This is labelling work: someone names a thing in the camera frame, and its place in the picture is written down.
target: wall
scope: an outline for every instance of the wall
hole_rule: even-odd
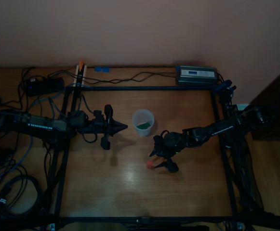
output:
[[[250,102],[280,73],[280,0],[0,0],[0,66],[218,68]]]

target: wooden table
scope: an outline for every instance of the wooden table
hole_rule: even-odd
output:
[[[46,76],[59,69],[38,68],[28,76]],[[112,68],[109,73],[88,69],[86,76],[109,80],[130,78],[140,71],[174,72],[174,68]],[[17,99],[20,73],[21,69],[0,69],[0,96],[4,101]],[[65,77],[65,85],[71,82],[71,78]],[[103,83],[97,86],[113,85]],[[117,86],[175,86],[175,82],[173,78],[153,76],[141,83],[123,82]],[[86,143],[81,135],[72,139],[61,217],[231,215],[217,137],[211,138],[202,147],[184,149],[176,155],[173,160],[180,168],[177,173],[169,173],[165,168],[149,170],[146,167],[147,160],[151,159],[148,156],[154,146],[154,135],[160,135],[166,129],[181,132],[184,128],[214,122],[208,91],[90,91],[84,96],[92,110],[103,111],[106,104],[111,104],[113,118],[127,124],[128,129],[109,139],[109,151],[100,147],[100,138],[94,144]],[[54,101],[60,108],[63,96]],[[49,103],[43,102],[42,107],[43,116],[51,116]],[[139,137],[132,125],[133,113],[142,108],[150,110],[155,116],[155,125],[148,137]],[[93,118],[84,104],[81,110],[90,119]],[[40,106],[34,106],[30,112],[39,115]],[[28,145],[29,136],[21,135],[17,159],[23,156]],[[41,140],[34,138],[33,147],[23,165],[45,190],[44,155]],[[28,189],[25,195],[21,201],[34,198],[35,192]]]

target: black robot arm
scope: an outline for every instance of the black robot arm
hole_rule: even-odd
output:
[[[101,146],[105,150],[110,149],[109,136],[113,136],[128,126],[113,119],[113,109],[111,105],[105,106],[105,115],[101,111],[94,111],[95,119],[89,120],[83,111],[69,113],[61,119],[50,119],[31,115],[29,113],[17,112],[15,110],[0,111],[0,132],[16,131],[46,140],[50,145],[55,145],[58,137],[74,137],[77,131],[84,134],[104,134],[101,139]]]
[[[210,124],[206,127],[184,129],[183,133],[163,131],[160,136],[154,137],[155,147],[150,156],[157,155],[166,161],[156,167],[166,167],[170,172],[177,172],[178,166],[171,157],[184,148],[202,146],[210,137],[224,131],[235,129],[237,133],[245,135],[247,132],[263,128],[271,121],[271,116],[265,108],[249,106],[236,115]]]

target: wooden surface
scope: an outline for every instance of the wooden surface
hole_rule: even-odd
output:
[[[47,75],[58,69],[38,69],[31,74]],[[110,73],[88,71],[88,76],[103,79],[126,78],[140,70],[112,69]],[[16,86],[20,69],[0,69],[0,96],[4,101],[16,99]],[[173,79],[152,77],[143,83],[122,83],[121,86],[172,86]],[[175,156],[180,172],[169,174],[165,169],[146,168],[146,161],[153,148],[153,135],[164,129],[180,132],[183,128],[205,126],[213,122],[209,94],[203,91],[121,91],[86,92],[92,110],[103,110],[110,103],[114,119],[129,128],[110,138],[111,150],[103,151],[100,140],[95,144],[84,143],[80,136],[72,140],[63,194],[61,216],[226,216],[230,206],[223,166],[216,138],[200,148],[185,149]],[[55,103],[60,107],[62,97]],[[43,115],[50,116],[47,102],[42,103]],[[133,112],[140,108],[151,110],[157,122],[152,134],[137,136],[131,124]],[[39,115],[40,106],[32,109]],[[3,144],[11,145],[11,134]],[[255,177],[267,212],[280,215],[280,141],[247,140],[253,157]],[[26,151],[29,137],[20,136],[19,160]],[[45,189],[43,158],[45,150],[41,141],[34,139],[33,148],[23,162],[29,175],[36,177]],[[25,202],[34,197],[27,192]],[[64,230],[73,230],[66,226]],[[78,230],[108,228],[103,225],[80,225]],[[112,230],[123,230],[120,226]],[[256,227],[256,230],[268,230]]]

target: power supply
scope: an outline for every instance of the power supply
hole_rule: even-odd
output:
[[[201,66],[180,66],[176,76],[177,85],[209,86],[219,80],[216,68]]]

